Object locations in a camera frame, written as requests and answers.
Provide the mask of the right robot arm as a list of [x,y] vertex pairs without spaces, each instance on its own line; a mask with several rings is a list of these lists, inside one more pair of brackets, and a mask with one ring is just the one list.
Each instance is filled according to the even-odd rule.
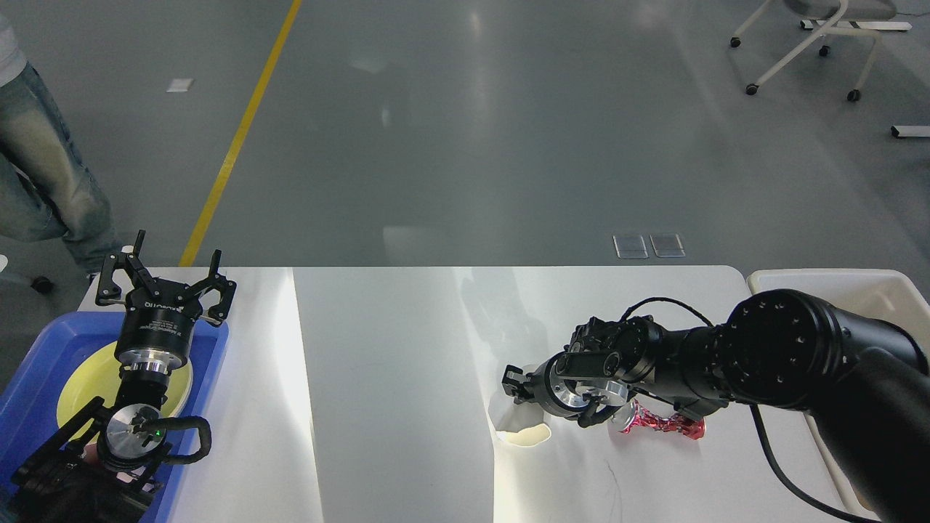
[[760,407],[807,413],[879,521],[928,520],[928,496],[918,491],[928,484],[928,354],[916,337],[796,289],[753,295],[722,324],[698,319],[670,331],[634,306],[617,321],[592,317],[537,370],[508,365],[502,389],[583,428],[637,395],[689,425],[747,405],[777,479],[810,506],[858,522],[801,490],[774,457]]

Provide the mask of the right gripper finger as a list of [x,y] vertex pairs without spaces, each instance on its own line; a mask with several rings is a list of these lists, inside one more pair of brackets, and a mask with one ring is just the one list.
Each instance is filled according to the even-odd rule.
[[501,378],[501,386],[505,395],[511,397],[515,405],[539,406],[537,388],[541,383],[541,374],[538,369],[525,371],[517,365],[506,365]]

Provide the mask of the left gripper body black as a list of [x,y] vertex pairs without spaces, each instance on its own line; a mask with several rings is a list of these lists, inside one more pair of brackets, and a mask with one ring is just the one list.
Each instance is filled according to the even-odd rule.
[[137,367],[157,362],[169,374],[188,364],[193,331],[203,312],[199,299],[177,301],[189,285],[157,280],[158,295],[139,287],[126,296],[126,315],[114,357],[122,365]]

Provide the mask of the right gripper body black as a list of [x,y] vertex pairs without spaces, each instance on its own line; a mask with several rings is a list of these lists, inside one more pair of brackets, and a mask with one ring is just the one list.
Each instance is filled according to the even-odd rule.
[[565,355],[554,355],[528,375],[529,401],[549,415],[571,421],[607,421],[630,406],[632,393],[619,381],[558,374],[566,359]]

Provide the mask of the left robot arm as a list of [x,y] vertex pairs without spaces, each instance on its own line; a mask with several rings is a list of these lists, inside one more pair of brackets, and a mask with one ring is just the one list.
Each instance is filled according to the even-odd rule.
[[221,251],[196,283],[153,277],[140,258],[144,238],[140,230],[127,251],[104,259],[96,278],[96,305],[125,308],[116,396],[91,397],[15,468],[17,522],[139,522],[160,490],[161,466],[189,466],[211,451],[209,421],[169,416],[165,403],[190,363],[197,322],[222,325],[237,284],[220,272]]

